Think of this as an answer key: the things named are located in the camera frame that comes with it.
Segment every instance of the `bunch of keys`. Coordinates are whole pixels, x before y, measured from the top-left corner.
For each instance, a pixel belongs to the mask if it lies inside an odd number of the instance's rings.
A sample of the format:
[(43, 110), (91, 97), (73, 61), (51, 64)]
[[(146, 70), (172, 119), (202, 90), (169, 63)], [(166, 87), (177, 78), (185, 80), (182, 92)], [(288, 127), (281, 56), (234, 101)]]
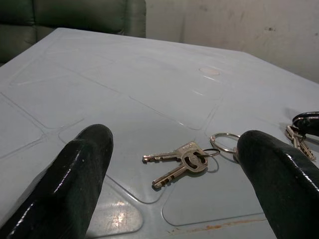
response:
[(294, 147), (304, 153), (309, 160), (316, 157), (305, 143), (306, 134), (319, 136), (319, 112), (308, 112), (293, 118), (293, 124), (286, 127), (285, 135)]
[(204, 171), (208, 166), (207, 158), (214, 157), (219, 153), (219, 149), (215, 148), (202, 150), (195, 142), (191, 141), (170, 153), (145, 155), (143, 157), (143, 163), (172, 160), (180, 162), (180, 165), (177, 168), (152, 182), (153, 187), (158, 189), (186, 171), (190, 171), (192, 173)]

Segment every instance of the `silver key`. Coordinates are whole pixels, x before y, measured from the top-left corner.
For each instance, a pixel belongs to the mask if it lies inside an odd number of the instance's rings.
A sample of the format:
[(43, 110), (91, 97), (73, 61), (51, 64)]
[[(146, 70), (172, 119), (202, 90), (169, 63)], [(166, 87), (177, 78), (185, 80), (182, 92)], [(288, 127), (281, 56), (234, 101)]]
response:
[(180, 158), (183, 156), (184, 153), (193, 149), (202, 151), (202, 149), (197, 145), (197, 143), (191, 141), (170, 153), (156, 153), (151, 155), (144, 155), (142, 161), (143, 163), (168, 161), (168, 160), (180, 161)]
[(292, 141), (294, 147), (299, 149), (302, 153), (304, 153), (308, 157), (308, 159), (316, 159), (310, 148), (305, 143), (305, 137), (298, 133), (298, 128), (288, 125), (286, 127), (285, 135), (288, 139)]
[(301, 151), (310, 159), (310, 160), (316, 160), (316, 157), (310, 150), (310, 148), (306, 145), (305, 140), (299, 139), (300, 148)]
[(293, 126), (288, 125), (286, 127), (286, 131), (285, 131), (285, 135), (288, 139), (291, 140), (291, 142), (293, 143), (294, 147), (301, 150), (301, 146), (300, 146), (300, 142), (297, 138), (297, 135), (295, 133), (295, 131), (293, 130)]
[(158, 178), (157, 180), (154, 180), (152, 182), (152, 185), (154, 188), (161, 188), (174, 178), (180, 176), (187, 170), (193, 172), (193, 173), (199, 173), (202, 172), (207, 168), (208, 162), (206, 158), (199, 158), (196, 155), (198, 154), (205, 154), (202, 149), (191, 149), (183, 154), (183, 156), (180, 158), (181, 163), (179, 167), (172, 170), (171, 172), (165, 174), (164, 176)]

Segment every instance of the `key head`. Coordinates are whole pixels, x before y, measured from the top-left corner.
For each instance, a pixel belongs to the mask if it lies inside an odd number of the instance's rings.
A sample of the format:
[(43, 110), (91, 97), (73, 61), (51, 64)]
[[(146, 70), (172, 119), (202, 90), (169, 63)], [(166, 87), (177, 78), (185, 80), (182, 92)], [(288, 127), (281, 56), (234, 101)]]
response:
[(179, 147), (175, 151), (180, 153), (180, 156), (182, 157), (185, 153), (187, 153), (191, 150), (198, 150), (200, 152), (200, 154), (204, 153), (203, 150), (194, 141), (191, 141), (187, 144), (184, 144), (183, 146)]
[(204, 171), (208, 166), (208, 161), (206, 158), (197, 157), (199, 154), (203, 153), (198, 149), (189, 150), (181, 157), (181, 165), (194, 173)]

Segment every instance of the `key hole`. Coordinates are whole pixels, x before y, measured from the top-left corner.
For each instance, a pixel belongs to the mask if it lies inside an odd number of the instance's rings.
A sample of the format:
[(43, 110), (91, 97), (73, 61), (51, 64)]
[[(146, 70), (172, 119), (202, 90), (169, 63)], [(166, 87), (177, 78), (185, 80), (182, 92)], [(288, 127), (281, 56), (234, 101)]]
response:
[(186, 162), (191, 168), (193, 168), (193, 169), (196, 169), (196, 168), (197, 168), (197, 165), (191, 163), (189, 157), (186, 157), (186, 158), (185, 158), (185, 162)]
[[(199, 152), (194, 152), (193, 154), (194, 154), (195, 156), (200, 155)], [(202, 157), (198, 157), (198, 158), (200, 159), (201, 163), (206, 163), (206, 160), (205, 160), (204, 158), (202, 158)]]

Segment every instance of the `wall stain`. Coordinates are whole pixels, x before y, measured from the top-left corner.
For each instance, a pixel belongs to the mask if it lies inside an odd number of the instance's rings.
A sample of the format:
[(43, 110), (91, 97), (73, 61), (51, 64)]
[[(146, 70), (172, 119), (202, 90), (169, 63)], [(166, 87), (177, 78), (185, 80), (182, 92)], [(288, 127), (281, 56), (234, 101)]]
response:
[(234, 15), (234, 11), (230, 10), (228, 13), (228, 19), (231, 19), (233, 15)]
[(243, 20), (244, 16), (245, 16), (245, 11), (243, 11), (243, 12), (241, 13), (241, 15), (240, 15), (240, 21)]
[(200, 9), (200, 10), (203, 10), (203, 11), (208, 11), (207, 6), (205, 6), (205, 5), (200, 5), (200, 6), (199, 6), (199, 9)]
[(265, 31), (276, 31), (276, 29), (274, 27), (267, 27), (266, 26), (264, 29), (265, 29)]
[(176, 234), (181, 234), (181, 233), (196, 233), (196, 232), (202, 232), (202, 231), (211, 231), (211, 230), (216, 230), (216, 229), (225, 228), (225, 227), (237, 226), (237, 225), (241, 225), (241, 224), (263, 222), (266, 220), (267, 219), (239, 220), (239, 221), (234, 221), (234, 222), (229, 222), (229, 223), (223, 223), (220, 225), (206, 226), (204, 228), (196, 228), (196, 229), (186, 230), (186, 231), (183, 231), (179, 228), (175, 228), (171, 232), (169, 232), (169, 234), (176, 235)]

